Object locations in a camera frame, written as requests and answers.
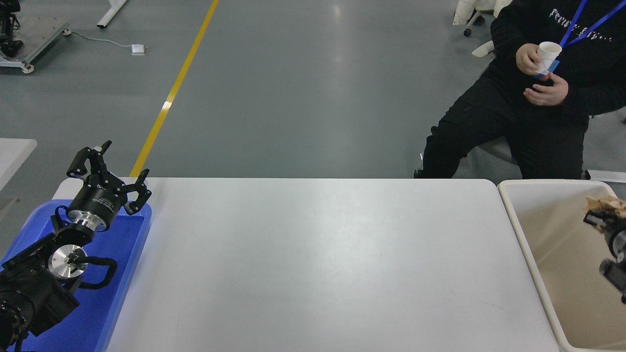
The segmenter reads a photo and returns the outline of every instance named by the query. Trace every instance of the plastic bin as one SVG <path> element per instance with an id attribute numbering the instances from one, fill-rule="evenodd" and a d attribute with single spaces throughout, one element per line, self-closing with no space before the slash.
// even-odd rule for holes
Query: plastic bin
<path id="1" fill-rule="evenodd" d="M 586 198 L 615 196 L 603 182 L 512 180 L 498 189 L 562 351 L 626 351 L 626 305 L 599 273 L 612 258 L 583 223 Z"/>
<path id="2" fill-rule="evenodd" d="M 71 200 L 49 200 L 34 209 L 2 262 L 52 232 L 50 215 L 57 206 L 70 203 Z M 104 352 L 148 236 L 151 215 L 148 204 L 133 216 L 122 210 L 108 231 L 96 234 L 93 242 L 85 246 L 85 251 L 91 256 L 110 257 L 118 262 L 113 280 L 96 291 L 77 290 L 74 296 L 80 306 L 38 337 L 30 334 L 24 340 L 22 351 Z M 83 276 L 85 282 L 99 282 L 105 274 L 105 267 L 90 266 Z"/>

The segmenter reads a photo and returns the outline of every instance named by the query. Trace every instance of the blue lanyard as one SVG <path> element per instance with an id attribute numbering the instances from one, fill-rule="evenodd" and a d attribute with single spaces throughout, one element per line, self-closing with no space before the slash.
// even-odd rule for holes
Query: blue lanyard
<path id="1" fill-rule="evenodd" d="M 626 6 L 626 0 L 622 0 L 621 3 L 619 3 L 609 13 L 604 15 L 603 18 L 600 18 L 593 26 L 589 27 L 589 29 L 587 29 L 578 38 L 576 38 L 576 39 L 574 39 L 574 40 L 572 40 L 571 42 L 568 43 L 567 40 L 570 39 L 570 35 L 572 34 L 572 31 L 574 30 L 574 25 L 576 25 L 576 22 L 578 22 L 578 19 L 580 18 L 580 14 L 583 12 L 583 9 L 585 8 L 585 5 L 587 5 L 587 0 L 582 0 L 580 2 L 580 5 L 578 6 L 578 9 L 576 10 L 576 14 L 574 14 L 574 18 L 572 19 L 572 21 L 570 23 L 570 26 L 567 28 L 567 32 L 565 32 L 565 35 L 564 35 L 563 39 L 561 39 L 561 44 L 560 45 L 561 45 L 562 48 L 565 48 L 567 46 L 570 46 L 572 44 L 575 44 L 575 43 L 585 39 L 591 32 L 595 31 L 598 27 L 600 27 L 609 18 L 613 17 L 613 15 L 617 13 L 617 11 L 621 10 L 624 6 Z"/>

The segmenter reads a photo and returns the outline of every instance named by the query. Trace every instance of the black hoodie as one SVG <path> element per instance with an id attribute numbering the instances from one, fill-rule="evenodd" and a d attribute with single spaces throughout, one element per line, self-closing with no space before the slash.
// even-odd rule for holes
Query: black hoodie
<path id="1" fill-rule="evenodd" d="M 588 0 L 568 42 L 619 2 Z M 505 94 L 520 101 L 524 88 L 537 80 L 517 68 L 517 50 L 526 43 L 559 43 L 579 4 L 580 0 L 513 0 L 491 25 L 496 58 L 485 75 L 497 79 Z M 569 84 L 569 93 L 558 109 L 565 116 L 597 115 L 626 106 L 626 8 L 587 38 L 566 46 L 558 60 L 555 74 Z"/>

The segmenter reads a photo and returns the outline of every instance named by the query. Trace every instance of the blue tray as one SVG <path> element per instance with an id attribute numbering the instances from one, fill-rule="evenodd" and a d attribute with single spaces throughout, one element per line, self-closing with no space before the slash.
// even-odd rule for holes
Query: blue tray
<path id="1" fill-rule="evenodd" d="M 37 207 L 26 220 L 2 262 L 52 232 L 50 216 L 59 205 L 69 203 L 71 200 L 50 200 Z M 85 246 L 85 252 L 89 256 L 115 259 L 118 269 L 113 280 L 108 286 L 96 291 L 78 289 L 74 296 L 80 306 L 38 337 L 30 334 L 24 340 L 22 351 L 102 352 L 106 349 L 148 237 L 151 215 L 152 210 L 147 204 L 133 216 L 121 210 L 108 231 L 96 233 L 93 242 Z M 106 267 L 90 265 L 83 274 L 84 281 L 100 282 L 105 273 Z"/>

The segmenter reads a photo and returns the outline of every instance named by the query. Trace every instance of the white bin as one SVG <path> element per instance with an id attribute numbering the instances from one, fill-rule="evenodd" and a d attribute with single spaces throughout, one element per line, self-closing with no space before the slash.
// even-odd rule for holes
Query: white bin
<path id="1" fill-rule="evenodd" d="M 560 349 L 626 351 L 626 305 L 598 270 L 613 257 L 583 223 L 586 198 L 613 190 L 583 180 L 512 180 L 498 189 Z"/>

